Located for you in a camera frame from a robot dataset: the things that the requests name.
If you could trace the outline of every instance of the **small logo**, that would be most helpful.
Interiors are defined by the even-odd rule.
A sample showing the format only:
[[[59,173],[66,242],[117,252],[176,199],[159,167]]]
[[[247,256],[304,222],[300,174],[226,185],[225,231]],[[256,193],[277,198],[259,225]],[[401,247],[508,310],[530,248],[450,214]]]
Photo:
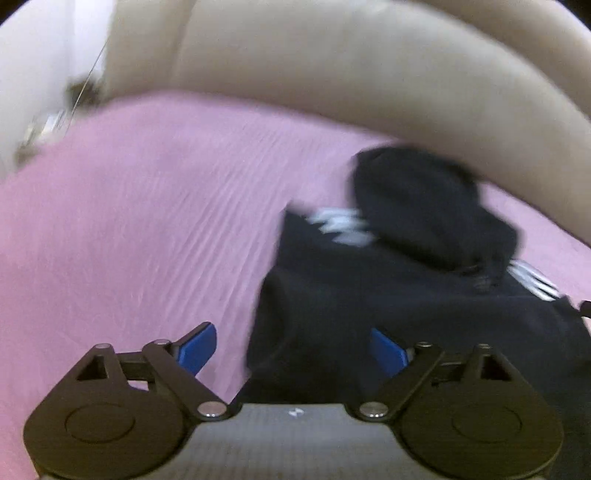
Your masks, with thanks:
[[[301,408],[292,408],[287,413],[296,419],[298,417],[301,417],[304,414],[304,410],[302,410]]]

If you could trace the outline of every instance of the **beige pillow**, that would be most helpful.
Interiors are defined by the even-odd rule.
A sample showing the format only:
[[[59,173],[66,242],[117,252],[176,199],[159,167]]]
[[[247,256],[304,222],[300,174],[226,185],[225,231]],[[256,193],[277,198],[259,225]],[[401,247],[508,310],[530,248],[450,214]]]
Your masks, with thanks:
[[[591,117],[591,31],[556,0],[418,0],[529,60]]]
[[[591,242],[586,116],[509,47],[423,4],[122,0],[105,82],[110,97],[217,92],[394,134]]]

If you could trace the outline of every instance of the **white wall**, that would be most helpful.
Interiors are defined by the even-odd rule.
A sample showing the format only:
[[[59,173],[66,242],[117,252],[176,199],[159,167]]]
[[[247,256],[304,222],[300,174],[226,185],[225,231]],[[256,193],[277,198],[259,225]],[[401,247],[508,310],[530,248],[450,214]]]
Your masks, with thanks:
[[[74,0],[72,77],[85,78],[105,45],[116,0]],[[102,73],[105,56],[96,72]]]
[[[0,26],[0,178],[33,117],[63,105],[73,0],[30,0]]]

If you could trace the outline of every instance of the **pink fabric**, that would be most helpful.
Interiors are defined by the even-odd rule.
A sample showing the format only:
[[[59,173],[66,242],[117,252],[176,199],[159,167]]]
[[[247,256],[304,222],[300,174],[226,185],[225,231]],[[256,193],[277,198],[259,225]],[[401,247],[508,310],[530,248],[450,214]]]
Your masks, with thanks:
[[[216,324],[200,379],[230,400],[259,284],[292,200],[347,204],[351,156],[382,135],[224,98],[111,104],[0,188],[0,477],[35,477],[27,416],[95,343],[137,350]],[[591,298],[591,254],[494,189],[524,257]]]

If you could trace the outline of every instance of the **blue gripper pad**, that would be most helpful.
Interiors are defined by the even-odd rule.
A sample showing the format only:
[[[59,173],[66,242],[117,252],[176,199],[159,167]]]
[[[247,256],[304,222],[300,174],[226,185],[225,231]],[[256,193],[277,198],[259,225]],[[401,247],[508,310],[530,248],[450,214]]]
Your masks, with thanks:
[[[383,372],[390,378],[408,365],[406,350],[378,329],[372,329],[369,350]]]
[[[175,346],[179,365],[197,375],[216,351],[216,328],[212,323],[202,323],[175,342]]]

